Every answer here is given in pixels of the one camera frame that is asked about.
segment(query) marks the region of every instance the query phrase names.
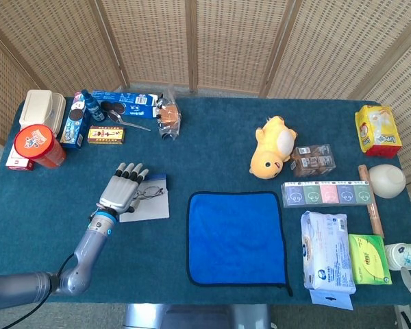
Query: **wooden stick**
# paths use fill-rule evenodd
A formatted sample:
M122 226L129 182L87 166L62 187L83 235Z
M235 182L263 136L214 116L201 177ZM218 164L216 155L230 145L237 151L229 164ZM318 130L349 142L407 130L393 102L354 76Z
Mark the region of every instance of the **wooden stick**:
M377 211L375 194L373 193L373 187L371 186L370 175L369 171L367 170L367 166L365 164L361 164L360 166L358 166L358 171L361 180L366 180L367 182L369 182L371 190L373 202L367 205L367 210L369 211L373 234L380 235L382 238L384 238L385 236L384 231L382 230L381 218L379 217L379 212Z

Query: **stuffed animal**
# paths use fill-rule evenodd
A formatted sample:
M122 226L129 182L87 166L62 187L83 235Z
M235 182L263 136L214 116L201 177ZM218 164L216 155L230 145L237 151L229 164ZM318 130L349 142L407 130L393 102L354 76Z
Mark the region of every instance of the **stuffed animal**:
M282 171L283 162L290 158L297 133L285 126L281 117L269 119L263 128L256 130L258 146L254 151L249 172L267 180Z

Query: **blue table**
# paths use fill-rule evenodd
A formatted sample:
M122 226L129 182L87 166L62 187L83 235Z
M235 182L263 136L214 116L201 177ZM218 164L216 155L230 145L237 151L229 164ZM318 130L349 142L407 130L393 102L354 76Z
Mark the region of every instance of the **blue table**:
M330 143L337 168L320 180L359 180L358 165L399 166L397 158L368 158L361 151L354 112L368 101L297 99L180 99L182 129L176 141L160 140L153 120L125 117L152 132L127 128L124 145L67 149L58 169L11 171L5 160L18 131L16 114L0 165L0 274L55 271L75 249L88 215L120 162L143 162L168 175L170 219L118 224L96 264L85 294L49 301L166 304L307 304L303 287L300 216L306 208L282 209L288 276L294 297L274 287L198 287L186 273L186 211L196 191L275 191L295 178L286 164L274 180L251 175L254 132L267 117L280 115L299 133L297 145ZM71 105L67 99L66 112ZM385 242L411 243L411 203L404 191L377 198ZM307 208L343 212L349 232L371 234L365 206ZM411 295L392 272L392 286L358 286L354 304L407 304Z

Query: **floor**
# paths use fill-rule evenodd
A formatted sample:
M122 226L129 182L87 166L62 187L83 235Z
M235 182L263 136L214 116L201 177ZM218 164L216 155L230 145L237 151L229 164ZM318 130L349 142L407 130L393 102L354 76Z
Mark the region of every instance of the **floor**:
M150 91L148 85L133 85L136 91ZM153 86L152 92L164 90L164 86ZM185 88L175 88L179 97L253 97L239 93L216 90L201 90L190 94ZM0 328L27 313L34 306L20 306L0 310ZM47 303L31 317L15 328L120 328L125 306L122 304L70 304ZM196 323L185 323L181 328L202 328L204 318L192 317ZM274 306L273 322L278 328L396 328L393 306L357 307L353 312L323 306Z

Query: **red container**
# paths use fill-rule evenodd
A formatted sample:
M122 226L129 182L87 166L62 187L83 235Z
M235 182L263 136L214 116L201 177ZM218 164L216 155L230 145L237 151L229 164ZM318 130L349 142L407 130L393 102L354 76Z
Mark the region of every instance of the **red container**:
M21 130L14 139L18 154L46 168L59 167L66 158L61 144L46 125L30 125Z

